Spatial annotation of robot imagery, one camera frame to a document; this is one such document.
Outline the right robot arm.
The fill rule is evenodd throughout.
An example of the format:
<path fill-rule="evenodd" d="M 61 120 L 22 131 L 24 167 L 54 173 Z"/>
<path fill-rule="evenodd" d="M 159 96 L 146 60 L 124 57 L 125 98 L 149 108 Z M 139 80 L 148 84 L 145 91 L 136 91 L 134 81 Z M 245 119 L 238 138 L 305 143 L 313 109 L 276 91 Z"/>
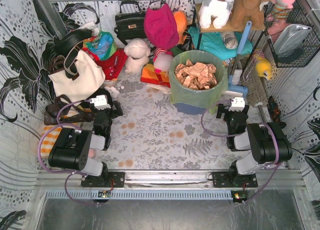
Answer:
<path fill-rule="evenodd" d="M 292 158 L 293 149 L 276 122 L 247 123 L 249 105 L 236 107 L 234 103 L 218 104 L 216 118 L 223 117 L 227 125 L 226 144 L 232 151 L 248 151 L 234 161 L 228 171 L 212 174 L 213 186 L 258 187 L 256 171 L 279 166 Z"/>

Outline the green trash bag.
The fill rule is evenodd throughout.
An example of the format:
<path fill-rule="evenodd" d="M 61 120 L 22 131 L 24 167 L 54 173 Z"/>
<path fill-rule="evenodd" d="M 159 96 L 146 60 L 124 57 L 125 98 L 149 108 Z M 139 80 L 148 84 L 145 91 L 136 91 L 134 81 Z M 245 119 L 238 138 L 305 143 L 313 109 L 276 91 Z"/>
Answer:
<path fill-rule="evenodd" d="M 179 112 L 197 115 L 228 89 L 228 71 L 215 55 L 191 50 L 175 56 L 168 71 L 170 102 Z"/>

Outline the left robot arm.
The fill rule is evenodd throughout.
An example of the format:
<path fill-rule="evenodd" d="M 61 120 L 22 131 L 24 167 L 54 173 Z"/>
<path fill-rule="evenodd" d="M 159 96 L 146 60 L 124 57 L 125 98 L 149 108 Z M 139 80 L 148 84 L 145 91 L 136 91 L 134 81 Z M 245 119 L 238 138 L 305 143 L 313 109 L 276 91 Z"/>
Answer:
<path fill-rule="evenodd" d="M 83 173 L 81 186 L 85 188 L 123 187 L 124 172 L 109 171 L 106 163 L 90 156 L 90 150 L 105 151 L 109 148 L 113 119 L 122 115 L 120 103 L 114 101 L 110 107 L 96 112 L 92 130 L 63 128 L 49 153 L 49 165 Z"/>

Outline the blue trash bin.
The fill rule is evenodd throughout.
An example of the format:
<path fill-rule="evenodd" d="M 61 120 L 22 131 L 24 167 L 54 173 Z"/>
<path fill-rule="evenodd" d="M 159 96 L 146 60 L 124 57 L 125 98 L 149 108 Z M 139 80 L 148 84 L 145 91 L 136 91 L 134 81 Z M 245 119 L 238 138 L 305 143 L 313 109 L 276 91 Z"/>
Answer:
<path fill-rule="evenodd" d="M 174 103 L 173 104 L 178 112 L 187 114 L 187 115 L 199 115 L 202 114 L 206 108 L 197 107 L 193 105 L 189 105 L 186 103 Z"/>

